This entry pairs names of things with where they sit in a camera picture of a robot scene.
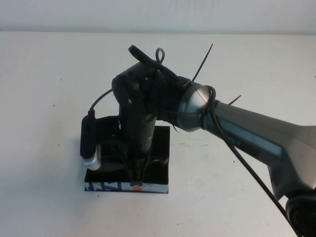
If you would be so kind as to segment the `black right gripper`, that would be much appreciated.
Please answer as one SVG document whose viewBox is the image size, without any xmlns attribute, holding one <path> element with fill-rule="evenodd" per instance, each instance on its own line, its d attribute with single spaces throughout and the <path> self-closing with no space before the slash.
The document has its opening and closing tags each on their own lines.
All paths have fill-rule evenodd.
<svg viewBox="0 0 316 237">
<path fill-rule="evenodd" d="M 120 107 L 118 119 L 121 136 L 129 146 L 128 157 L 123 158 L 123 164 L 130 185 L 142 186 L 145 171 L 150 161 L 150 156 L 147 154 L 152 146 L 156 117 Z"/>
</svg>

